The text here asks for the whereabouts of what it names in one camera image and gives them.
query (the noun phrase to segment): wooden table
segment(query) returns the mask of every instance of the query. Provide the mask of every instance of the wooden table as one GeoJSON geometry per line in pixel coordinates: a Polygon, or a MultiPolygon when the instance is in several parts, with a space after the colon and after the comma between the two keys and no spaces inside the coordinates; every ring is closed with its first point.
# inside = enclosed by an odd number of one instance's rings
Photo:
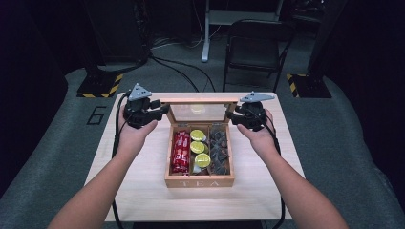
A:
{"type": "MultiPolygon", "coordinates": [[[[248,93],[153,93],[151,100],[164,97],[237,97],[248,93]]],[[[86,183],[110,160],[115,134],[116,106],[108,119],[86,183]]],[[[271,110],[283,158],[302,176],[288,125],[276,95],[262,102],[271,110]]],[[[145,145],[130,167],[116,197],[122,221],[202,221],[278,219],[280,194],[265,164],[249,141],[229,123],[235,182],[229,188],[167,188],[164,182],[170,123],[166,116],[147,137],[145,145]]],[[[114,221],[110,210],[106,221],[114,221]]]]}

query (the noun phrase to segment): lemon slice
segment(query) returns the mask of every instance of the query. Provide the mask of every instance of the lemon slice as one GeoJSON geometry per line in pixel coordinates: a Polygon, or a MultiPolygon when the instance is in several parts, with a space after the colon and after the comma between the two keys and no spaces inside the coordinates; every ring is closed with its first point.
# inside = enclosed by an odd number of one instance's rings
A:
{"type": "Polygon", "coordinates": [[[206,136],[205,134],[200,131],[200,130],[194,130],[190,133],[190,136],[193,140],[196,141],[205,141],[206,140],[206,136]]]}
{"type": "Polygon", "coordinates": [[[204,151],[205,147],[203,145],[202,142],[200,141],[193,141],[190,144],[190,149],[192,152],[196,153],[196,154],[200,154],[204,151]]]}
{"type": "Polygon", "coordinates": [[[205,168],[211,163],[211,158],[208,154],[199,154],[196,156],[194,161],[200,168],[205,168]]]}

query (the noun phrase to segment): wooden compartment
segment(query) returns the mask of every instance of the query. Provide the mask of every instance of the wooden compartment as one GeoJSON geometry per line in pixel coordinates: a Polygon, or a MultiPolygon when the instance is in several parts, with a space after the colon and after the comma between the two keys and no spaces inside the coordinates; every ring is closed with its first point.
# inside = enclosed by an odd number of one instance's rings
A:
{"type": "Polygon", "coordinates": [[[168,188],[231,187],[235,175],[229,135],[229,119],[225,112],[233,112],[239,99],[229,98],[164,98],[162,104],[170,104],[167,117],[171,123],[166,170],[164,179],[168,188]],[[188,150],[188,173],[173,172],[175,136],[177,132],[202,131],[206,136],[207,154],[211,163],[195,174],[194,154],[188,150]]]}

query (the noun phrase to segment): person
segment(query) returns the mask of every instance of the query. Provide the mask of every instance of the person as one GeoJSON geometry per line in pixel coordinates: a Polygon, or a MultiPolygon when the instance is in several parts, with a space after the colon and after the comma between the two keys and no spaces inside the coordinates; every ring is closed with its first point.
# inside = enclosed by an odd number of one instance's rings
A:
{"type": "MultiPolygon", "coordinates": [[[[274,131],[272,114],[266,109],[267,126],[274,131]]],[[[56,214],[48,228],[101,228],[126,172],[140,152],[146,137],[156,128],[156,120],[140,129],[125,125],[123,107],[119,113],[122,127],[117,154],[56,214]]],[[[278,154],[267,129],[252,132],[243,125],[238,130],[250,140],[253,150],[264,162],[283,200],[299,228],[348,228],[333,204],[299,175],[278,154]]]]}

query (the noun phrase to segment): gray carpet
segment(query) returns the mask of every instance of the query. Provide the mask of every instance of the gray carpet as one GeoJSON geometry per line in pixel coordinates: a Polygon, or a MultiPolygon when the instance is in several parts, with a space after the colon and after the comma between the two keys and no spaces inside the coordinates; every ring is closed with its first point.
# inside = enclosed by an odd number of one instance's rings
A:
{"type": "MultiPolygon", "coordinates": [[[[298,156],[307,179],[340,210],[351,228],[405,228],[405,216],[384,175],[374,166],[352,106],[340,89],[325,78],[332,98],[294,98],[287,73],[305,73],[313,37],[300,34],[288,53],[279,83],[279,95],[298,156]]],[[[203,45],[194,49],[171,45],[152,52],[157,57],[183,61],[203,69],[222,88],[224,39],[211,42],[208,63],[200,61],[203,45]]],[[[171,65],[186,73],[203,90],[206,78],[194,69],[171,65]]],[[[109,66],[119,69],[124,65],[109,66]]],[[[76,90],[84,70],[66,75],[69,90],[52,125],[29,161],[0,200],[0,228],[45,228],[57,211],[84,184],[108,114],[115,98],[78,98],[76,90]],[[105,114],[99,125],[87,125],[95,107],[105,114]]],[[[118,93],[135,83],[152,92],[194,92],[177,73],[153,60],[126,73],[118,93]]],[[[233,92],[250,92],[246,87],[229,87],[233,92]]],[[[206,92],[212,92],[208,85],[206,92]]],[[[276,220],[263,221],[271,228],[276,220]]],[[[125,222],[125,228],[132,224],[125,222]]],[[[295,228],[286,220],[282,228],[295,228]]],[[[117,228],[106,222],[104,228],[117,228]]]]}

